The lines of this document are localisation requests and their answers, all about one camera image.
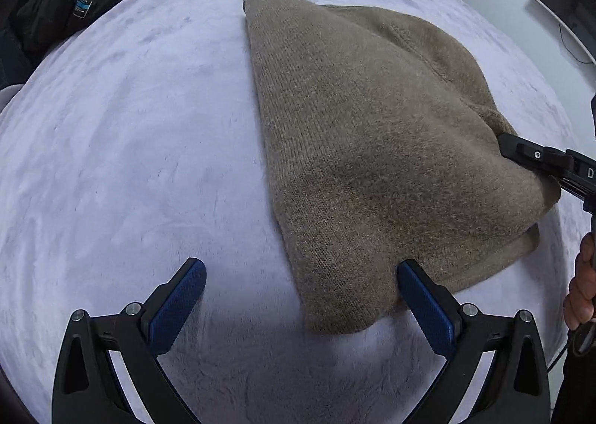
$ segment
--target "person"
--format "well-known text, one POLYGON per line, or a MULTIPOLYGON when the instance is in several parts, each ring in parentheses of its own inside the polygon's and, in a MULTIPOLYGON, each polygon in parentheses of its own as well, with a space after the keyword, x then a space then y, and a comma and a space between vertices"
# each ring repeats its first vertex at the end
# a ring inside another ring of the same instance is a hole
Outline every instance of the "person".
MULTIPOLYGON (((594 239, 586 234, 575 258, 575 276, 563 301, 563 316, 570 330, 576 330, 594 316, 592 298, 596 296, 596 271, 592 268, 594 239)), ((567 352, 563 382, 552 413, 551 424, 588 424, 596 418, 596 349, 584 357, 567 352)))

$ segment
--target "black cable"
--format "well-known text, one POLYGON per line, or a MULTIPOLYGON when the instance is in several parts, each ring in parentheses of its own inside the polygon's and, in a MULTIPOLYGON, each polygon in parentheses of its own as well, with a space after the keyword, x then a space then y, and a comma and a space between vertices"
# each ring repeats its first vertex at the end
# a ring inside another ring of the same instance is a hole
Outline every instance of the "black cable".
POLYGON ((574 53, 572 53, 572 52, 571 52, 571 51, 570 51, 570 50, 567 48, 567 46, 565 45, 565 41, 562 39, 562 29, 561 29, 561 23, 559 23, 559 34, 561 34, 561 43, 562 43, 562 46, 563 46, 565 49, 567 49, 567 52, 568 52, 569 54, 571 54, 571 55, 573 56, 573 59, 575 59, 575 60, 576 60, 578 63, 581 63, 581 64, 592 64, 592 61, 589 61, 589 62, 587 62, 587 63, 586 63, 586 62, 584 62, 584 61, 580 61, 579 59, 577 59, 577 58, 575 57, 575 54, 574 54, 574 53))
POLYGON ((567 340, 567 343, 565 344, 565 346, 562 348, 562 350, 559 352, 559 354, 557 355, 557 357, 555 358, 555 360, 548 366, 546 373, 549 373, 553 367, 557 364, 557 362, 559 360, 561 360, 562 355, 565 353, 565 350, 567 350, 567 347, 569 346, 569 340, 567 340))

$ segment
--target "blue gripper pad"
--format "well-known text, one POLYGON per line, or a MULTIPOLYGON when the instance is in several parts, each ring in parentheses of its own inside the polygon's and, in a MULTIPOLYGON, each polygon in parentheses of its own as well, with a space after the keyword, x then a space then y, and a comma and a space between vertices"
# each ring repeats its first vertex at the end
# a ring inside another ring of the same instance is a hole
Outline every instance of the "blue gripper pad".
POLYGON ((397 267, 397 286, 434 353, 449 359, 461 331, 455 298, 445 287, 434 284, 413 259, 397 267))
POLYGON ((171 349, 207 282, 202 261, 189 258, 171 281, 161 284, 145 302, 145 336, 154 357, 171 349))

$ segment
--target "white plush blanket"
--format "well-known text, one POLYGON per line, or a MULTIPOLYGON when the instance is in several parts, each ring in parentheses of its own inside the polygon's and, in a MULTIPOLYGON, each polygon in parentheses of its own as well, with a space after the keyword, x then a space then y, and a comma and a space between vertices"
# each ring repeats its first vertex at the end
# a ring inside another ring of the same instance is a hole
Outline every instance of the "white plush blanket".
MULTIPOLYGON (((574 147, 542 76, 460 0, 312 1, 436 24, 476 57, 521 136, 574 147)), ((563 196, 534 254, 457 298, 531 310, 552 357, 587 229, 563 196)), ((355 335, 303 331, 269 205, 242 0, 124 0, 52 52, 0 115, 0 365, 41 424, 72 311, 144 301, 189 256, 207 266, 205 296, 160 361, 204 424, 400 423, 443 364, 410 313, 355 335)))

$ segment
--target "silver bolt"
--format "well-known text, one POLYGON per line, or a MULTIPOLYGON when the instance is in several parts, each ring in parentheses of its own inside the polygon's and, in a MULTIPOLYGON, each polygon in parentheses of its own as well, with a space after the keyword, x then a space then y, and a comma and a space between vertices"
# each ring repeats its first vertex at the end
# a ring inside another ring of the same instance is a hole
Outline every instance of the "silver bolt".
POLYGON ((530 323, 532 321, 532 313, 530 313, 528 310, 521 310, 520 311, 520 318, 524 322, 530 323))
POLYGON ((77 310, 72 314, 71 320, 73 322, 78 322, 78 321, 82 320, 84 316, 85 316, 84 310, 77 310))
POLYGON ((461 309, 469 317, 475 317, 478 314, 478 308, 476 308, 476 305, 473 305, 472 303, 466 303, 461 307, 461 309))
POLYGON ((127 315, 132 317, 141 311, 141 305, 138 303, 130 303, 129 305, 126 305, 124 311, 126 311, 127 315))

